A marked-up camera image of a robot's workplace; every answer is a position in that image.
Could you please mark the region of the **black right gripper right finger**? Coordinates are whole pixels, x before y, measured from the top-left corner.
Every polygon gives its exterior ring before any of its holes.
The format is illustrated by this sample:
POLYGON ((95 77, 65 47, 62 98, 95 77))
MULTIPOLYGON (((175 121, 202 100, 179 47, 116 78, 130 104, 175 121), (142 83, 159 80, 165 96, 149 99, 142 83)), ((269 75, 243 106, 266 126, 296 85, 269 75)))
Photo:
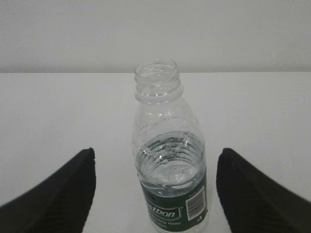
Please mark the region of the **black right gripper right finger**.
POLYGON ((218 158, 216 189, 233 233, 309 233, 311 203, 231 148, 218 158))

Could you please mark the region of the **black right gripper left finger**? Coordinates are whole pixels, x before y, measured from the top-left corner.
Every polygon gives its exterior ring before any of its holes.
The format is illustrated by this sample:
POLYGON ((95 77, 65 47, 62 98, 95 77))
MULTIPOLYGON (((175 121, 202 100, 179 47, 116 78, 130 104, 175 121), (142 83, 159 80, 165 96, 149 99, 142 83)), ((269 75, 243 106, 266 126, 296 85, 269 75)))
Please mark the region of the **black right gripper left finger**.
POLYGON ((2 205, 0 231, 81 233, 95 190, 95 151, 83 149, 40 184, 2 205))

